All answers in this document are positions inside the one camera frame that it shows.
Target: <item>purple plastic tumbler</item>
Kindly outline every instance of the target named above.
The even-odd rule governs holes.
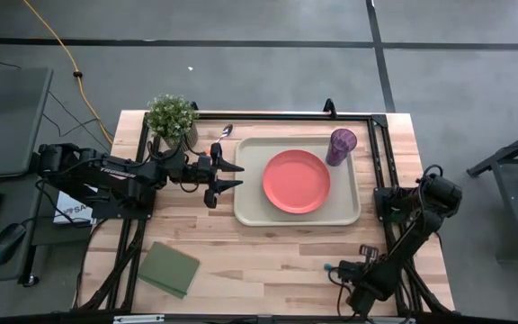
[[[325,161],[329,166],[337,167],[356,146],[357,137],[352,131],[347,129],[335,130],[331,134]]]

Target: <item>wooden table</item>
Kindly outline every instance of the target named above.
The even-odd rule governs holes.
[[[134,158],[137,152],[143,111],[123,111],[112,154]],[[376,186],[371,147],[366,124],[358,121],[198,121],[202,151],[216,140],[227,123],[231,136],[221,141],[227,161],[233,161],[237,143],[248,137],[329,135],[333,129],[349,128],[358,137],[354,162],[362,200],[362,215],[344,227],[253,228],[241,224],[233,212],[233,191],[219,197],[217,209],[203,204],[202,186],[196,193],[184,193],[169,184],[157,193],[154,217],[147,223],[144,257],[155,241],[173,246],[201,261],[188,295],[175,298],[137,280],[133,312],[192,314],[278,314],[336,315],[339,287],[329,283],[325,263],[363,260],[360,244],[373,245],[385,252],[383,229],[375,215],[372,190]],[[416,186],[423,168],[409,114],[388,114],[399,182]],[[384,150],[378,135],[382,165]],[[233,174],[221,174],[233,179]],[[386,185],[389,175],[384,174]],[[81,297],[86,302],[112,270],[121,233],[121,220],[108,220],[96,232],[85,262]],[[415,256],[417,272],[443,305],[453,309],[451,290],[443,263],[441,246],[433,236]],[[120,285],[120,298],[127,273]],[[351,309],[342,302],[342,313]],[[376,302],[371,315],[396,315],[395,300]]]

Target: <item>tray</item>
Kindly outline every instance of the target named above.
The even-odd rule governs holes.
[[[353,224],[361,215],[361,201],[353,165],[353,153],[340,166],[327,166],[331,177],[329,196],[317,210],[291,214],[275,207],[263,191],[263,171],[277,154],[304,149],[325,161],[329,137],[248,138],[239,142],[235,163],[244,167],[235,179],[234,209],[248,226],[336,226]]]

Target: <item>green book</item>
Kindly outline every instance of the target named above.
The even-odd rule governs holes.
[[[182,299],[191,286],[199,263],[196,258],[155,242],[139,267],[138,277]]]

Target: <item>silver spoon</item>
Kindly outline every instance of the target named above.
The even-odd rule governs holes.
[[[224,137],[227,137],[229,136],[229,134],[231,133],[231,131],[233,131],[233,124],[228,124],[227,126],[225,126],[225,128],[223,129],[223,131],[221,132],[221,136],[215,141],[216,143],[219,143],[219,141],[221,139],[223,139]]]

